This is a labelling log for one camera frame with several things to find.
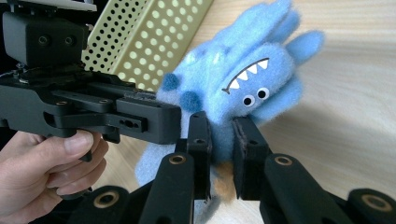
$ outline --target plush toy mouth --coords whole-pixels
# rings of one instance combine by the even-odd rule
[[[228,83],[227,88],[221,90],[227,92],[228,94],[230,94],[230,89],[238,90],[239,89],[238,79],[247,81],[248,72],[253,75],[257,75],[259,69],[263,69],[263,70],[267,69],[269,60],[270,60],[269,58],[264,58],[258,60],[255,63],[251,63],[250,65],[242,69],[242,71],[240,71],[235,77],[233,77],[233,79]]]

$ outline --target plush toy eye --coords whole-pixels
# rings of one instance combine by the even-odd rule
[[[260,99],[262,99],[262,100],[266,100],[268,97],[270,97],[270,91],[269,91],[267,88],[265,88],[265,87],[260,88],[260,89],[257,91],[257,96],[258,96]]]
[[[247,95],[244,98],[244,105],[245,106],[251,106],[254,105],[255,99],[252,95]]]

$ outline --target fingernail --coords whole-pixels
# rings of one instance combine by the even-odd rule
[[[64,148],[67,154],[75,155],[81,152],[87,152],[93,144],[93,136],[89,132],[77,131],[72,137],[64,140]]]

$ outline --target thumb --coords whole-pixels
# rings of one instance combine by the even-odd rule
[[[30,175],[43,175],[54,166],[78,160],[92,145],[92,134],[81,130],[69,138],[51,137],[23,154],[19,168]]]

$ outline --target black mechanical bracket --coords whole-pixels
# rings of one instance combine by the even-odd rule
[[[172,144],[180,109],[156,101],[117,76],[85,71],[81,52],[88,28],[56,18],[56,7],[8,0],[3,14],[6,52],[21,62],[0,75],[0,127],[46,137],[96,131],[118,143],[120,134]]]
[[[395,224],[396,202],[373,189],[347,201],[326,192],[293,157],[273,154],[248,118],[233,122],[234,183],[243,200],[260,201],[265,224]]]
[[[211,148],[205,113],[196,113],[188,138],[163,158],[153,181],[132,193],[99,188],[84,196],[67,223],[192,223],[194,200],[210,197]]]

